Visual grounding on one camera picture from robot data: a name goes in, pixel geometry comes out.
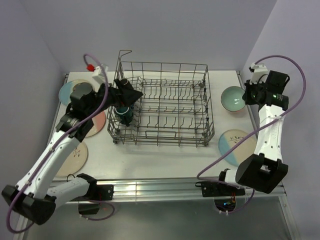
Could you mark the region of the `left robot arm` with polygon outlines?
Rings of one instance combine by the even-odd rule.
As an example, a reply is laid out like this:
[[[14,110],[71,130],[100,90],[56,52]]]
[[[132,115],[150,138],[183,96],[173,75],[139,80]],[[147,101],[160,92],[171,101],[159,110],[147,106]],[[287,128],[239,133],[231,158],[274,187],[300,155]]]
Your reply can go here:
[[[68,156],[93,127],[93,117],[109,107],[131,107],[143,96],[130,83],[118,79],[114,82],[115,87],[102,84],[98,91],[87,82],[73,88],[66,112],[42,155],[16,185],[6,185],[2,190],[10,211],[42,225],[65,203],[76,198],[92,200],[96,197],[97,180],[84,173],[57,187],[50,185]]]

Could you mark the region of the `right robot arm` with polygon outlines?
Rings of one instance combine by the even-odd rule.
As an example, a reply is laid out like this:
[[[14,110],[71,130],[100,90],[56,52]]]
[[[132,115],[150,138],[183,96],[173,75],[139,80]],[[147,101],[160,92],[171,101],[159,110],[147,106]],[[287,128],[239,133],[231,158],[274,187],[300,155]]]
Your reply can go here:
[[[288,173],[281,153],[283,114],[289,98],[283,95],[290,77],[273,71],[263,74],[256,82],[247,80],[242,96],[246,105],[258,105],[259,130],[254,152],[239,164],[237,170],[225,169],[219,174],[217,191],[229,194],[234,185],[271,193]]]

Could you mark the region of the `dark green mug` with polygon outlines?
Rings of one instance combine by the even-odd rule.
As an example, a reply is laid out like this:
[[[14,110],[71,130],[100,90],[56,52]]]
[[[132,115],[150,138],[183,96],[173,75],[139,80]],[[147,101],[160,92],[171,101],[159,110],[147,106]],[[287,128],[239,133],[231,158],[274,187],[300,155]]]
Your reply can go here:
[[[126,125],[127,127],[130,126],[130,123],[133,120],[133,109],[131,106],[116,107],[115,114],[119,117],[121,124]]]

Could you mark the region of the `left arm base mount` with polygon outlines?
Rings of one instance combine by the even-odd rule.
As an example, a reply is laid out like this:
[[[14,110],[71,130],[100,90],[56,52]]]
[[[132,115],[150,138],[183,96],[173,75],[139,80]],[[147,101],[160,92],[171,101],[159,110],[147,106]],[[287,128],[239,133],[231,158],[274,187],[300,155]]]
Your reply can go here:
[[[80,215],[96,215],[101,209],[104,201],[113,199],[114,185],[99,184],[92,196],[82,196],[79,198],[78,213]]]

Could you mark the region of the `light green bowl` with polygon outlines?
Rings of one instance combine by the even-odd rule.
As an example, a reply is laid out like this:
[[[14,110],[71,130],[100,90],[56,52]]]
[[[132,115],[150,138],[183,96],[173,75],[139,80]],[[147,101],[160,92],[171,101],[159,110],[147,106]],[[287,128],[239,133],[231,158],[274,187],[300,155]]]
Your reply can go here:
[[[243,100],[245,90],[239,86],[227,87],[220,96],[220,102],[223,108],[229,112],[239,112],[245,108],[246,104]]]

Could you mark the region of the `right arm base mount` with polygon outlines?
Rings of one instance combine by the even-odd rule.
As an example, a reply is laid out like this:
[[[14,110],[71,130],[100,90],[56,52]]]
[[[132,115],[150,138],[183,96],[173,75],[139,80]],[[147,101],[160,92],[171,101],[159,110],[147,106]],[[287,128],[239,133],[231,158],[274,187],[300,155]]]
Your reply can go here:
[[[224,197],[224,199],[216,199],[214,204],[219,213],[225,214],[235,210],[237,205],[236,197],[246,194],[243,188],[210,181],[198,181],[195,183],[195,187],[201,188],[203,198]]]

